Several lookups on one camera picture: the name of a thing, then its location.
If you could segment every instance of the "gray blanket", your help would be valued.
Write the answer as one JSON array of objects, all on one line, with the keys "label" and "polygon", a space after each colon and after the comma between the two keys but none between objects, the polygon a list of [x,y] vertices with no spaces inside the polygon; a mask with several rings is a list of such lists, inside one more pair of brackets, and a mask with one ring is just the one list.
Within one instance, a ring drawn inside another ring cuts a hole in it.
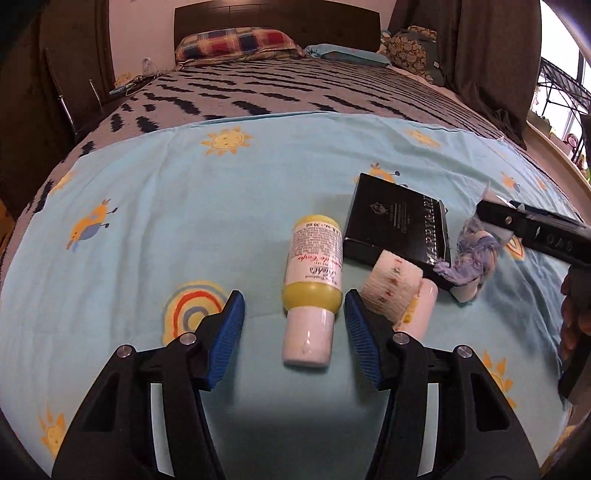
[{"label": "gray blanket", "polygon": [[31,218],[43,209],[51,189],[80,157],[115,142],[191,122],[317,110],[373,113],[460,128],[486,138],[502,136],[486,120],[453,100],[412,78],[380,67],[305,58],[195,67],[169,73],[130,96],[51,172],[19,217],[11,241],[0,257],[0,289]]}]

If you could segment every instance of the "light blue sheet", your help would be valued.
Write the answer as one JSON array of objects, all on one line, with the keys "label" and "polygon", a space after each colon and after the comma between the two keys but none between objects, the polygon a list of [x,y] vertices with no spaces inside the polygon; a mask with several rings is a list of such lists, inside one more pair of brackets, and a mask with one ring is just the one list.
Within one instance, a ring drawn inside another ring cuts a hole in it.
[{"label": "light blue sheet", "polygon": [[[95,151],[33,217],[2,289],[0,405],[33,458],[50,471],[62,422],[118,345],[162,346],[175,312],[179,334],[184,320],[193,325],[239,289],[242,337],[224,380],[203,395],[228,479],[364,478],[387,394],[363,378],[342,312],[326,372],[284,367],[280,295],[294,221],[322,213],[344,227],[360,172],[441,198],[451,245],[489,182],[505,197],[573,216],[502,140],[374,115],[204,122]],[[556,390],[566,271],[534,252],[516,261],[503,251],[476,301],[460,307],[440,293],[424,339],[471,345],[490,364],[540,462],[566,422]],[[344,290],[361,287],[368,272],[346,263]],[[171,472],[161,422],[155,414],[161,469]],[[431,420],[431,450],[434,431]]]}]

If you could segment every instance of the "pillow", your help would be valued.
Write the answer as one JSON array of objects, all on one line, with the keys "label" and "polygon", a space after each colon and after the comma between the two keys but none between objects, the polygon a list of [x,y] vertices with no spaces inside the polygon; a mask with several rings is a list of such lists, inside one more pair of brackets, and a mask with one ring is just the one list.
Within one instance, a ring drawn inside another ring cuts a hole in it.
[{"label": "pillow", "polygon": [[180,67],[303,56],[302,49],[283,32],[261,27],[225,28],[189,35],[175,52]]},{"label": "pillow", "polygon": [[429,83],[444,86],[443,73],[439,69],[436,31],[411,25],[391,39],[384,39],[382,33],[382,43],[387,45],[387,57],[394,65],[420,75]]},{"label": "pillow", "polygon": [[319,57],[325,60],[344,61],[358,65],[370,65],[374,67],[387,67],[391,65],[390,61],[378,53],[357,48],[341,47],[331,45],[330,43],[321,43],[319,45],[309,45],[304,50],[306,55]]}]

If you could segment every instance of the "black box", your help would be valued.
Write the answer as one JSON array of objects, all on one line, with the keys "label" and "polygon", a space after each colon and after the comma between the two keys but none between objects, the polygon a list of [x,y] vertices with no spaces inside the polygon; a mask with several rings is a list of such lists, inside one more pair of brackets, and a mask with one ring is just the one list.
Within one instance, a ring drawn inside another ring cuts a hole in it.
[{"label": "black box", "polygon": [[433,272],[438,259],[450,262],[441,200],[362,173],[349,211],[343,255],[373,267],[382,250],[422,268],[423,276],[438,287],[453,287]]}]

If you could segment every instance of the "human hand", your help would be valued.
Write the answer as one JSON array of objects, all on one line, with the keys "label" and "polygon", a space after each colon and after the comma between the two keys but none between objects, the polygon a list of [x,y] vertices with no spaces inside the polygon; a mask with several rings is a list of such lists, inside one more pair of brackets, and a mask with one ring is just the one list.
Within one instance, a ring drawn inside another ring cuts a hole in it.
[{"label": "human hand", "polygon": [[579,331],[591,335],[591,310],[579,315],[570,296],[571,275],[566,275],[560,293],[566,295],[562,303],[562,328],[560,329],[560,356],[563,361],[567,360],[577,346]]}]

